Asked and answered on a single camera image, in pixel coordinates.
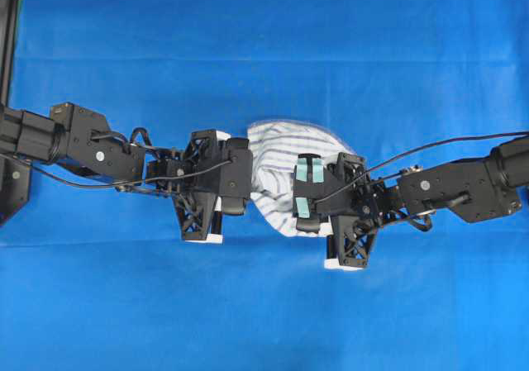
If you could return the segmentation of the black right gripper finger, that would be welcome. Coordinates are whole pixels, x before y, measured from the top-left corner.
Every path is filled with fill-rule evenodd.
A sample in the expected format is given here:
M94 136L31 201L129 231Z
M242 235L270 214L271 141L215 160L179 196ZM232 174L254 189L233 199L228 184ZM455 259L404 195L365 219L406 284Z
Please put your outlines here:
M332 216L326 237L325 269L355 272L368 266L378 229L357 216Z
M365 159L346 152L329 156L328 179L330 181L366 181L368 174Z

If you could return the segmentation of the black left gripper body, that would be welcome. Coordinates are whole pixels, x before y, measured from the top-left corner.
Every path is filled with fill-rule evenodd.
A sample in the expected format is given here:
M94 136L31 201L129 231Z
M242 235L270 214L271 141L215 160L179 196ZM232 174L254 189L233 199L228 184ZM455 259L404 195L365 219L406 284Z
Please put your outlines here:
M169 150L151 147L155 158L146 166L143 194L162 197L190 193L219 195L220 168L226 163L224 147Z

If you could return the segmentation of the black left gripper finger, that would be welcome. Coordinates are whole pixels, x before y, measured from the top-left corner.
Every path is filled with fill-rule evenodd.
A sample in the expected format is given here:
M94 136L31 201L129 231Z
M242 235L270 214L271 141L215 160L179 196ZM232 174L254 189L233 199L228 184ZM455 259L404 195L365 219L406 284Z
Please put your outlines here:
M225 160L222 150L230 138L231 135L225 131L195 131L182 153L182 161L193 169L209 169Z
M182 240L222 244L222 200L214 193L186 193L175 198Z

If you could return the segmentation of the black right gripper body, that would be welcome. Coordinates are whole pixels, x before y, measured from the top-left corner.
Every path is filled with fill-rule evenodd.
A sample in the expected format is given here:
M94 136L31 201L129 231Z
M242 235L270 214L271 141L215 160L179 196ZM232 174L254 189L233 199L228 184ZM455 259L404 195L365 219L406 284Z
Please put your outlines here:
M330 173L330 193L346 189L330 198L332 226L386 226L403 219L403 200L398 186L386 180L400 173L371 179L361 172Z

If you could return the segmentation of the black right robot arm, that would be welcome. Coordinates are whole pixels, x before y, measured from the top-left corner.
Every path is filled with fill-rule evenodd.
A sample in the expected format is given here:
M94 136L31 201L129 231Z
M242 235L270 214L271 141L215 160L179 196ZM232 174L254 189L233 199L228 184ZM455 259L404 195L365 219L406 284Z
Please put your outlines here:
M407 223L432 228L431 217L446 209L468 223L511 216L522 208L517 189L528 185L527 136L505 142L481 158L458 159L429 169L408 168L387 186L363 166L340 160L331 169L340 188L325 195L317 211L330 217L327 269L364 269L377 234Z

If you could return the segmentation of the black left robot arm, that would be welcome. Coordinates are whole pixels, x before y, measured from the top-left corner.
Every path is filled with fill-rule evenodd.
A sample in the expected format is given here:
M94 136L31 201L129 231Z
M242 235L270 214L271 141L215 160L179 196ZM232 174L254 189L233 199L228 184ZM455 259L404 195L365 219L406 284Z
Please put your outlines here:
M222 218L244 211L227 190L228 169L240 161L236 139L214 129L195 131L184 150L152 144L148 131L114 131L104 115L66 102L44 117L1 108L1 222L29 200L31 174L58 165L92 180L85 189L115 189L168 198L183 240L220 244Z

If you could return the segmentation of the black left arm base bracket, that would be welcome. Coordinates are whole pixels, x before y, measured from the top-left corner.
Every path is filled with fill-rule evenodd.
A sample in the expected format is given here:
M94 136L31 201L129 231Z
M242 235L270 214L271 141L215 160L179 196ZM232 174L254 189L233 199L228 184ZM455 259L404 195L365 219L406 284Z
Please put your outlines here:
M29 201L31 168L8 159L1 159L0 212L1 226Z

